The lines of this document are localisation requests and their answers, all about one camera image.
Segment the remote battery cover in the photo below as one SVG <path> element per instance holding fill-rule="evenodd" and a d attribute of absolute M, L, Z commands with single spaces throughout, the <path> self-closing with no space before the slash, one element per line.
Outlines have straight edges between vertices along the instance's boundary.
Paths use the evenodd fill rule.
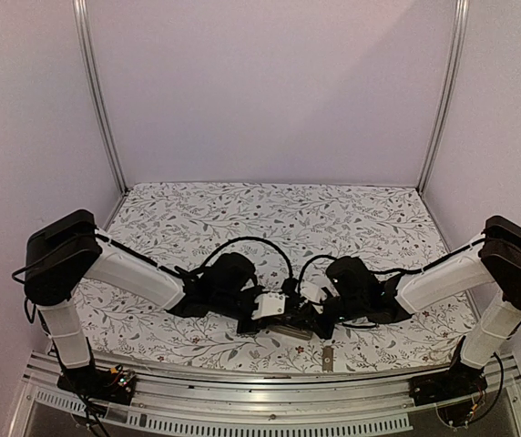
<path fill-rule="evenodd" d="M 322 371 L 334 371 L 334 350 L 332 346 L 325 346 L 322 349 Z"/>

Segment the white remote control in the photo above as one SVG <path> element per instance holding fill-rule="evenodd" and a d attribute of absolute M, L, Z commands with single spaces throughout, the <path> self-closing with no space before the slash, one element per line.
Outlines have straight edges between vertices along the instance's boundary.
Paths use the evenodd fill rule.
<path fill-rule="evenodd" d="M 310 340 L 314 335 L 311 326 L 303 320 L 274 319 L 268 322 L 267 328 L 298 340 Z"/>

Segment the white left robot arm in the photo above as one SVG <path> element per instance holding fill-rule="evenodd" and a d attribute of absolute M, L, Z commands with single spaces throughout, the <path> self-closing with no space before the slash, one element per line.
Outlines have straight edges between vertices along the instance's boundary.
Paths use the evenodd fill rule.
<path fill-rule="evenodd" d="M 210 267 L 169 269 L 112 239 L 94 215 L 76 210 L 34 233 L 26 264 L 12 274 L 41 313 L 68 378 L 85 395 L 104 388 L 74 304 L 79 282 L 90 279 L 129 292 L 182 318 L 215 312 L 238 321 L 281 316 L 286 297 L 265 292 L 254 265 L 238 253 L 221 255 Z"/>

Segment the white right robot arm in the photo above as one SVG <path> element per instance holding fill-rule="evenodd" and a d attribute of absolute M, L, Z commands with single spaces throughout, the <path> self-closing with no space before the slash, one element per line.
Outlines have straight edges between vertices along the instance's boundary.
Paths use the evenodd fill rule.
<path fill-rule="evenodd" d="M 326 277 L 333 295 L 305 279 L 297 285 L 314 312 L 304 321 L 325 339 L 346 320 L 393 324 L 462 291 L 496 285 L 482 318 L 458 343 L 455 365 L 441 375 L 440 389 L 458 397 L 521 324 L 521 227 L 493 216 L 467 244 L 424 267 L 374 271 L 358 257 L 342 257 L 328 266 Z"/>

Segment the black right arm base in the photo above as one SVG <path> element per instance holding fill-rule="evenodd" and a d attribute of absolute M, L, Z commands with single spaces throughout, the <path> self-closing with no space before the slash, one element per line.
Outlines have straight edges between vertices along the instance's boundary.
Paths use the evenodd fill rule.
<path fill-rule="evenodd" d="M 433 404 L 439 420 L 452 428 L 470 424 L 487 388 L 483 368 L 459 362 L 445 371 L 413 377 L 408 385 L 415 406 Z"/>

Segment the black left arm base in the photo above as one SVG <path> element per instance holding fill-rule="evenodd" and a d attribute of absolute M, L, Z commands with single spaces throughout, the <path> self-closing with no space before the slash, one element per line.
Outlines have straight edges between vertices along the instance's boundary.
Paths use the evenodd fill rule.
<path fill-rule="evenodd" d="M 68 369 L 61 366 L 57 388 L 81 397 L 129 406 L 137 384 L 137 375 L 121 364 L 108 370 L 99 369 L 94 360 L 87 366 Z"/>

